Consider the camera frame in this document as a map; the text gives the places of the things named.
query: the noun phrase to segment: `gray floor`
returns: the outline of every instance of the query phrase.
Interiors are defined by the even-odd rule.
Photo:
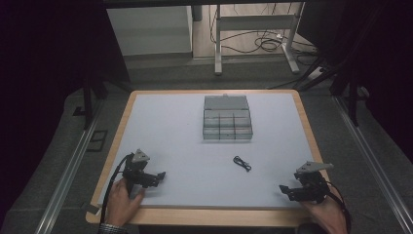
[[[226,58],[223,75],[213,75],[213,60],[180,58],[143,61],[141,67],[127,60],[131,85],[137,90],[207,90],[207,89],[266,89],[293,81],[282,56],[272,58]],[[330,179],[342,191],[353,215],[352,233],[404,233],[354,138],[345,125],[340,110],[329,94],[332,80],[326,80],[300,94],[324,162],[335,168]],[[289,89],[293,84],[282,86]],[[96,130],[107,131],[107,141],[101,152],[86,152],[71,184],[52,233],[94,233],[97,226],[85,221],[84,203],[89,203],[100,176],[110,144],[117,131],[129,95],[111,84],[106,84],[109,97],[104,101],[97,119]],[[84,119],[72,116],[77,106],[83,105],[82,92],[69,96],[54,140],[44,159],[23,193],[8,212],[1,233],[33,233],[46,209],[61,173],[79,141]],[[413,167],[402,152],[371,117],[364,103],[358,104],[360,129],[368,139],[377,159],[410,212],[413,210],[413,191],[410,188]],[[136,226],[129,226],[131,233]],[[159,233],[165,233],[164,227]],[[186,229],[186,233],[218,233],[213,229]],[[241,233],[239,229],[225,229],[225,233]]]

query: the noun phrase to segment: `white cabinet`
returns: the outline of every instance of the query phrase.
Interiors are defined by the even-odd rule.
[[[192,51],[191,7],[108,9],[123,56]]]

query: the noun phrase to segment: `metal bracket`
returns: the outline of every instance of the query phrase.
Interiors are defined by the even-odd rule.
[[[309,162],[305,163],[303,166],[297,169],[297,173],[314,173],[320,170],[327,170],[334,168],[332,164]]]
[[[149,158],[148,155],[146,155],[144,152],[142,152],[142,150],[140,150],[140,148],[138,148],[136,150],[136,152],[134,153],[133,158],[131,159],[131,161],[133,163],[139,163],[139,162],[148,161],[149,159],[151,159],[151,158]]]

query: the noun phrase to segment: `aluminum rail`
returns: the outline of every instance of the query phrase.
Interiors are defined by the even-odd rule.
[[[76,149],[74,150],[72,157],[70,158],[67,166],[61,175],[60,181],[57,184],[55,192],[40,219],[39,225],[36,229],[36,234],[51,233],[56,223],[56,219],[61,210],[63,202],[70,189],[70,185],[77,173],[80,163],[82,162],[85,151],[88,147],[88,143],[96,127],[97,119],[100,114],[100,110],[104,104],[104,100],[99,99],[94,107],[94,118],[91,125],[87,130],[84,130],[81,139],[79,140]]]
[[[369,167],[371,173],[376,179],[380,189],[382,190],[383,195],[387,199],[390,207],[392,208],[395,217],[401,225],[401,228],[404,230],[404,233],[412,234],[413,233],[413,219],[412,215],[409,212],[409,209],[403,202],[402,198],[398,192],[393,187],[389,178],[386,176],[385,171],[374,155],[373,150],[368,145],[366,139],[364,138],[362,132],[358,127],[356,127],[352,120],[347,115],[347,107],[342,97],[333,97],[341,116],[344,119],[347,127],[349,128],[353,138],[355,139],[359,150],[361,151],[362,156],[364,157],[367,166]]]

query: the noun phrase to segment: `metal stand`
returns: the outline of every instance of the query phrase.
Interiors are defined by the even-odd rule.
[[[297,30],[298,21],[304,3],[301,2],[294,15],[279,16],[234,16],[221,17],[221,6],[216,6],[216,44],[215,44],[215,75],[222,74],[222,55],[221,55],[221,31],[236,30],[267,30],[267,29],[290,29],[286,43],[282,43],[282,50],[288,61],[292,73],[300,72],[297,62],[292,56],[291,44]]]
[[[83,79],[83,101],[85,104],[85,110],[81,110],[81,107],[77,107],[73,116],[85,116],[84,130],[88,129],[92,119],[94,118],[92,107],[92,92],[94,91],[97,99],[105,99],[107,97],[107,90],[103,85],[103,82],[99,78],[90,78],[85,76]]]
[[[351,47],[349,53],[346,57],[335,65],[334,67],[330,68],[330,70],[323,72],[319,77],[316,79],[308,82],[303,86],[299,86],[303,79],[297,83],[293,89],[297,90],[298,92],[307,91],[310,88],[314,87],[315,85],[319,84],[320,82],[326,80],[327,78],[339,74],[336,80],[334,80],[333,84],[330,87],[330,92],[334,96],[341,96],[349,85],[349,117],[355,124],[358,126],[357,123],[357,72],[354,67],[354,63],[357,59],[357,52],[359,51],[361,45],[365,43],[366,37],[368,33],[371,31],[374,23],[376,22],[377,18],[382,13],[387,1],[378,1],[376,4],[373,4],[374,7],[368,13],[367,20],[365,24],[362,26],[360,34],[358,35],[355,43]],[[307,78],[323,61],[323,58],[318,58],[315,63],[310,66],[307,72],[303,75],[303,78]]]

